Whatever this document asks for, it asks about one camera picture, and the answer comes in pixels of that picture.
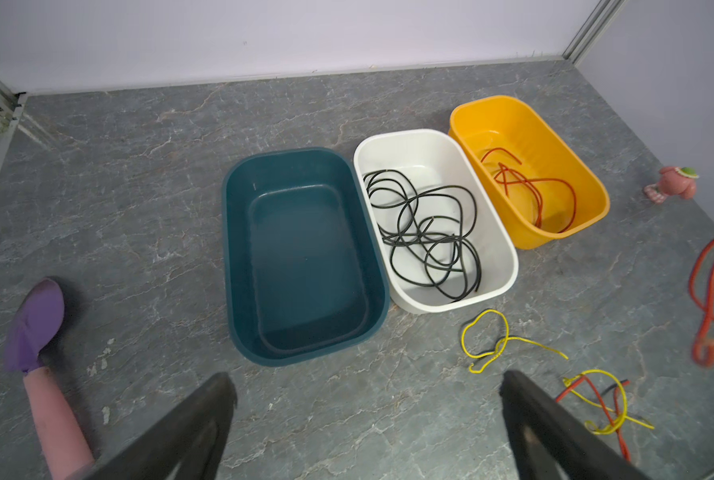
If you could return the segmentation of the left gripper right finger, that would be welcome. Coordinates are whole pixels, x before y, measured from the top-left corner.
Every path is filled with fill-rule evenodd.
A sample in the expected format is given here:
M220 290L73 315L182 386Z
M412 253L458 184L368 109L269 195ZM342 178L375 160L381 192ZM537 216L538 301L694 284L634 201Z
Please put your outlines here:
M644 479L525 374L500 387L509 444L521 479Z

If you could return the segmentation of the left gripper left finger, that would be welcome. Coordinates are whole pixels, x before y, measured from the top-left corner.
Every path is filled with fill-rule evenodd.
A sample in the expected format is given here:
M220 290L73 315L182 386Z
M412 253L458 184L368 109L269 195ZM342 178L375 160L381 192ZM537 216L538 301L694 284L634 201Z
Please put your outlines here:
M212 375L89 479L214 479L230 433L237 393Z

